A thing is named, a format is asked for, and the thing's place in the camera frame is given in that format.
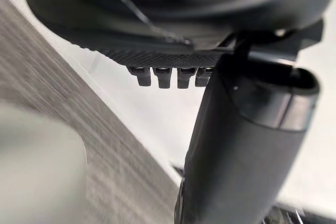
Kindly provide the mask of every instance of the gray carpet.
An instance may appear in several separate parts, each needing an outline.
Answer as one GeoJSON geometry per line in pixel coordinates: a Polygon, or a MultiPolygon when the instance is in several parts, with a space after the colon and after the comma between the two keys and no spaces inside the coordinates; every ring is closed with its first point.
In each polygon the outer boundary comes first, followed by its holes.
{"type": "Polygon", "coordinates": [[[176,185],[8,0],[0,0],[0,99],[59,119],[82,136],[85,223],[173,223],[176,185]]]}

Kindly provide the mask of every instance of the cylindrical tube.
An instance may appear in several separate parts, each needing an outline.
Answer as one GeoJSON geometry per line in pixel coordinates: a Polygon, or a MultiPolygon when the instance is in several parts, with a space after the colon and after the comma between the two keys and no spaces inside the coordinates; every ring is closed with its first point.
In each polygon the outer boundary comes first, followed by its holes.
{"type": "Polygon", "coordinates": [[[319,85],[305,70],[263,64],[215,69],[185,160],[181,224],[257,224],[274,203],[319,85]]]}

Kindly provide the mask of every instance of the black plastic clip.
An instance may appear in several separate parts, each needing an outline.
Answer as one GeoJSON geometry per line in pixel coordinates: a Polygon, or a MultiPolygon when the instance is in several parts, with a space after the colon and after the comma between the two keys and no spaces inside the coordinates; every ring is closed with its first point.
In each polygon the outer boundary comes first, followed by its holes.
{"type": "Polygon", "coordinates": [[[127,67],[128,71],[138,78],[140,86],[149,87],[151,85],[151,70],[150,68],[142,67],[127,67]]]}
{"type": "Polygon", "coordinates": [[[172,68],[153,68],[154,74],[158,77],[159,88],[169,89],[170,78],[172,76],[172,68]]]}
{"type": "Polygon", "coordinates": [[[196,74],[195,86],[206,87],[213,70],[213,68],[199,68],[196,74]]]}
{"type": "Polygon", "coordinates": [[[177,87],[187,89],[189,87],[190,77],[195,75],[197,68],[178,68],[177,69],[177,87]]]}

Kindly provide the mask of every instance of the blurry white object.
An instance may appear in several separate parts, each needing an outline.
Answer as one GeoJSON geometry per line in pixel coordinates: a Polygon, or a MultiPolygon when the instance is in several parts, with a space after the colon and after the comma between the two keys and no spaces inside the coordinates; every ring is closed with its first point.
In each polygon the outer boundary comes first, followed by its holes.
{"type": "Polygon", "coordinates": [[[81,223],[85,170],[75,131],[0,103],[0,223],[81,223]]]}

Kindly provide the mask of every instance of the white wall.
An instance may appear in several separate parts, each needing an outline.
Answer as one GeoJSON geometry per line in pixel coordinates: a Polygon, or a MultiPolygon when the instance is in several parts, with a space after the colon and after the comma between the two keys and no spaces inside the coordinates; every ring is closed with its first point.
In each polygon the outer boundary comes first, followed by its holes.
{"type": "MultiPolygon", "coordinates": [[[[159,90],[155,76],[152,76],[151,87],[138,87],[136,77],[125,67],[97,52],[64,41],[31,14],[25,0],[11,1],[178,183],[171,164],[182,166],[184,162],[204,89],[178,90],[176,72],[169,90],[159,90]]],[[[326,20],[323,43],[300,54],[298,65],[317,74],[323,93],[312,127],[279,200],[336,217],[336,44],[333,43],[336,39],[336,1],[329,8],[326,20]]]]}

